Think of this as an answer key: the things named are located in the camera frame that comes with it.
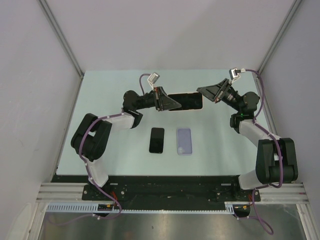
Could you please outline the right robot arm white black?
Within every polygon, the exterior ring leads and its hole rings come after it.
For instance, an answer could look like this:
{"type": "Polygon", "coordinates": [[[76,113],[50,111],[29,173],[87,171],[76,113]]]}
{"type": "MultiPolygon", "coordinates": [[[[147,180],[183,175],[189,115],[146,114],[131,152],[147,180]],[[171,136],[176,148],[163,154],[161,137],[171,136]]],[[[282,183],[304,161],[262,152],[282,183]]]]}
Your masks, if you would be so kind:
{"type": "Polygon", "coordinates": [[[255,111],[260,97],[255,92],[239,95],[227,78],[215,85],[199,87],[197,92],[211,102],[224,102],[236,110],[230,117],[230,127],[257,148],[255,169],[239,175],[239,183],[230,188],[235,200],[242,201],[249,190],[268,186],[280,188],[298,179],[295,143],[291,138],[269,132],[258,123],[255,111]]]}

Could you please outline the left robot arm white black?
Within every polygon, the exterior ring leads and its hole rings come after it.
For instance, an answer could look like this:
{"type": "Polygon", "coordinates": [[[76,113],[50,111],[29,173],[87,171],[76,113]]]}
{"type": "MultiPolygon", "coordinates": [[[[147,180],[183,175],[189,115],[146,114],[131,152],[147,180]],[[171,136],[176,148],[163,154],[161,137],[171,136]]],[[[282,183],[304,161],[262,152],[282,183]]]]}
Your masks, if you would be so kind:
{"type": "Polygon", "coordinates": [[[133,90],[125,92],[121,113],[103,117],[87,113],[83,117],[70,145],[84,162],[88,179],[94,185],[93,194],[98,199],[105,200],[111,193],[111,188],[106,184],[108,173],[100,163],[110,134],[136,128],[143,117],[138,110],[155,108],[162,112],[181,107],[181,103],[167,95],[159,86],[143,95],[138,95],[133,90]]]}

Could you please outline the lilac silicone phone case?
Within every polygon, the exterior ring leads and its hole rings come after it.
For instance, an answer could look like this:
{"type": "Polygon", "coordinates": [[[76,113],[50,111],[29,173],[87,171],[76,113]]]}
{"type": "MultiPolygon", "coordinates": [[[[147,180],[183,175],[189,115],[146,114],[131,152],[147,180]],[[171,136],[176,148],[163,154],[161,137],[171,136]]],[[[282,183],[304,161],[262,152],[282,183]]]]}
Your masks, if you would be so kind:
{"type": "Polygon", "coordinates": [[[189,156],[193,153],[192,134],[190,128],[178,128],[176,131],[177,154],[189,156]]]}

